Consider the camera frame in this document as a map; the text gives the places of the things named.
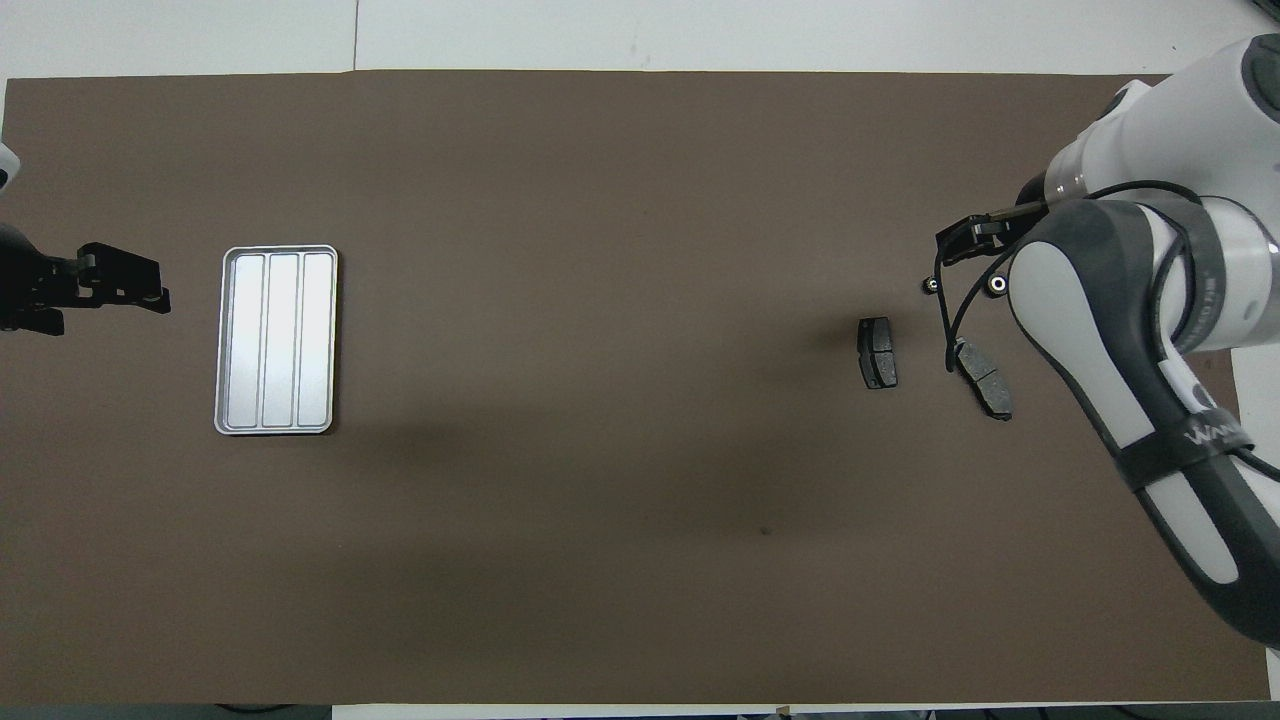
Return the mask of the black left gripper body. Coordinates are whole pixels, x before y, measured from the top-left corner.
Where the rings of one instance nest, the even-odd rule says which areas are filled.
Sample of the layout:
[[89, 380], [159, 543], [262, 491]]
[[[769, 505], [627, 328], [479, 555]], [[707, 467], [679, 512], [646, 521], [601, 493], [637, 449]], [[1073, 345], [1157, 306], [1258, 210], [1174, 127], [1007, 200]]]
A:
[[78, 300], [76, 259], [46, 255], [14, 225], [1, 225], [1, 310], [73, 307]]

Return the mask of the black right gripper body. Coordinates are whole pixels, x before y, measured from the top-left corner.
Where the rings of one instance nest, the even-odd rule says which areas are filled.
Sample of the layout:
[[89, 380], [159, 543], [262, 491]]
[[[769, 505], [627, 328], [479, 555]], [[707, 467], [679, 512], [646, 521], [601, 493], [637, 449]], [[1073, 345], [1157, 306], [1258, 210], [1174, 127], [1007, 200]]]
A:
[[940, 263], [997, 256], [1020, 233], [1021, 224], [1016, 218], [996, 213], [969, 215], [937, 233], [937, 256]]

